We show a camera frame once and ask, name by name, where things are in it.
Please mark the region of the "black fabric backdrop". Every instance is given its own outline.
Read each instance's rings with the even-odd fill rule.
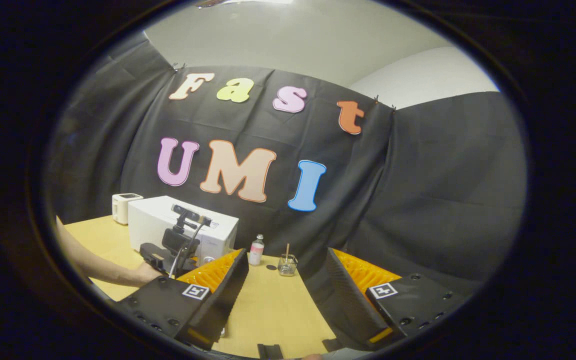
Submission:
[[[215,73],[184,100],[169,100],[190,73]],[[228,80],[249,78],[242,103],[217,99]],[[306,89],[304,110],[277,111],[279,88]],[[365,112],[361,134],[338,125],[338,101]],[[503,260],[521,220],[526,160],[517,122],[500,93],[471,93],[397,110],[324,80],[246,66],[175,71],[142,34],[110,51],[73,92],[48,158],[52,201],[64,223],[111,213],[111,196],[171,196],[240,219],[236,248],[265,236],[264,253],[290,243],[313,300],[345,346],[354,341],[323,262],[342,249],[389,271],[420,272],[470,295]],[[160,180],[161,139],[194,141],[187,181]],[[270,164],[263,203],[208,193],[212,140],[233,143],[237,160],[265,148]],[[182,151],[173,151],[170,171]],[[288,207],[300,160],[322,163],[317,209]]]

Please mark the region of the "hand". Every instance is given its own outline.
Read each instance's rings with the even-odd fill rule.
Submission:
[[[134,270],[134,273],[137,282],[140,283],[140,287],[163,275],[161,272],[157,271],[150,264],[148,264],[148,262],[142,262],[139,267]]]

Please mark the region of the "white wall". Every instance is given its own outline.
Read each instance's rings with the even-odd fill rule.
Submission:
[[[489,76],[455,47],[439,47],[395,61],[350,89],[397,109],[473,92],[496,91]]]

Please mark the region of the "human arm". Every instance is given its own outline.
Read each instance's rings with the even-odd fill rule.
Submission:
[[[58,216],[56,219],[57,239],[62,249],[85,276],[117,285],[142,287],[162,275],[146,262],[136,269],[128,269],[95,255],[66,230]]]

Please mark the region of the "small bottle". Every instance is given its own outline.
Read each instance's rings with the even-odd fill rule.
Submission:
[[[264,252],[264,242],[262,241],[264,236],[259,234],[256,236],[256,240],[250,245],[250,256],[248,258],[248,263],[250,265],[257,266],[261,264],[261,255]]]

